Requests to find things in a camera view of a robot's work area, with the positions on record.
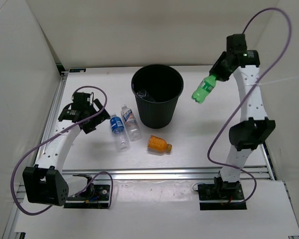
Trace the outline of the blue label water bottle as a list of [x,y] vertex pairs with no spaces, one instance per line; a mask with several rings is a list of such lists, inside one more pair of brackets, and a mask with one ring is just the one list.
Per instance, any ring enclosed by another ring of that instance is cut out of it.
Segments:
[[129,139],[121,118],[116,114],[112,114],[110,117],[110,127],[115,138],[117,149],[119,151],[127,150],[129,148]]

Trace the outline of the green soda bottle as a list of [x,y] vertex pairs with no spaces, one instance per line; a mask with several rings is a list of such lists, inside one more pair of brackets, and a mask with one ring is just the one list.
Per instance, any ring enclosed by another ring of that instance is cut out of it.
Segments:
[[216,77],[210,75],[205,77],[202,82],[199,84],[197,89],[193,92],[191,98],[197,103],[201,104],[204,102],[206,97],[213,91],[216,86]]

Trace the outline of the clear unlabelled plastic bottle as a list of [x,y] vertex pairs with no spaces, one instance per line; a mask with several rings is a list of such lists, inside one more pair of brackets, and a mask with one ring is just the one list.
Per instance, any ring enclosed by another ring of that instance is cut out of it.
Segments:
[[152,101],[151,95],[145,89],[137,91],[137,96],[146,101]]

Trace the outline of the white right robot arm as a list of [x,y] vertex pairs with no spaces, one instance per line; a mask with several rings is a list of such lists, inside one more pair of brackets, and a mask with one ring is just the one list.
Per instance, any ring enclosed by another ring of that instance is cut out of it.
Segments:
[[220,170],[219,183],[214,186],[214,194],[219,199],[227,198],[238,186],[247,158],[276,127],[275,121],[268,119],[260,87],[256,84],[260,71],[258,52],[247,48],[244,34],[233,34],[226,40],[226,51],[209,73],[221,82],[233,76],[242,105],[240,122],[229,129],[230,152]]

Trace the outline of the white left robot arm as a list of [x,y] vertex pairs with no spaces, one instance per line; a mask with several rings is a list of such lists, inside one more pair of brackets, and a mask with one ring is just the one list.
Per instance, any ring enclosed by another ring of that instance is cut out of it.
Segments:
[[92,178],[75,175],[64,179],[63,165],[75,138],[89,134],[97,125],[110,118],[93,94],[76,92],[72,103],[66,105],[58,118],[55,139],[50,141],[34,166],[22,173],[28,201],[31,203],[63,206],[69,197],[83,200],[93,198],[95,188]]

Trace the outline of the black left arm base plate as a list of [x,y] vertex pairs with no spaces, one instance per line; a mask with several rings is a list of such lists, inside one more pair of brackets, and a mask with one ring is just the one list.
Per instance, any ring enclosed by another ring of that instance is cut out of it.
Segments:
[[88,198],[80,196],[68,198],[65,209],[107,209],[110,202],[110,185],[94,184],[94,193]]

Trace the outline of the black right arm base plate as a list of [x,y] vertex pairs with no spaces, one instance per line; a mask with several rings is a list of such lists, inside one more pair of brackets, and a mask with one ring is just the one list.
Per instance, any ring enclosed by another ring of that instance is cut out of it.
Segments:
[[197,190],[201,211],[246,210],[241,184],[235,189],[217,191],[215,184],[198,184]]

